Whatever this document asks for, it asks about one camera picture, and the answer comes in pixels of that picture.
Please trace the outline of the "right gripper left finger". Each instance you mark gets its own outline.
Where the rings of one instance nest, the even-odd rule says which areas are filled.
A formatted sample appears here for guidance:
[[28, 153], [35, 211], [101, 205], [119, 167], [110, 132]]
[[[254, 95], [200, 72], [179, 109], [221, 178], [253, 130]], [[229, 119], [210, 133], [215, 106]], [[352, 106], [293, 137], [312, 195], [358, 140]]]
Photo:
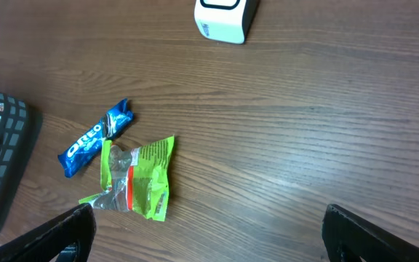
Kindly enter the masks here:
[[0, 247], [0, 262], [88, 260], [96, 232], [92, 206], [80, 204]]

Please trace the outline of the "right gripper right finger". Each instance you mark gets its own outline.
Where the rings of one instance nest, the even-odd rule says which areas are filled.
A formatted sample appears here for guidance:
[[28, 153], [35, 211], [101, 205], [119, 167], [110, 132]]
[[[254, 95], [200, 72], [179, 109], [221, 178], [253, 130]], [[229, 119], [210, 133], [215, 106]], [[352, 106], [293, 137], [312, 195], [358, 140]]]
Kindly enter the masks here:
[[419, 262], [419, 247], [336, 204], [327, 205], [322, 239], [331, 262]]

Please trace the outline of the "green snack bag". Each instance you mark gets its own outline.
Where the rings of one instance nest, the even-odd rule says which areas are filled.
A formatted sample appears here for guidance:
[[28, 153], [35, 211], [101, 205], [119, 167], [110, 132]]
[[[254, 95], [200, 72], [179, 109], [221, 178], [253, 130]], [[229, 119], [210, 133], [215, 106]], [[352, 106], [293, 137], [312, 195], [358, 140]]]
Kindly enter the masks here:
[[127, 151], [111, 140], [101, 150], [99, 194], [79, 200], [94, 209], [133, 211], [145, 219], [164, 221], [169, 201], [167, 171], [175, 138]]

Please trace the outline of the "blue Oreo cookie pack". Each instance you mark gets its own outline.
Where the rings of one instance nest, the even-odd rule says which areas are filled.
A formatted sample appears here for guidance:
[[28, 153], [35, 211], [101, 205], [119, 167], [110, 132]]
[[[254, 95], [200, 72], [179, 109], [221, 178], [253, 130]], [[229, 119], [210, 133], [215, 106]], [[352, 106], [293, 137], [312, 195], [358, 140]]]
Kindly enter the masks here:
[[134, 116], [127, 104], [127, 98], [120, 100], [100, 118], [97, 124], [57, 156], [65, 177], [73, 177], [101, 151], [105, 140], [115, 139], [132, 122]]

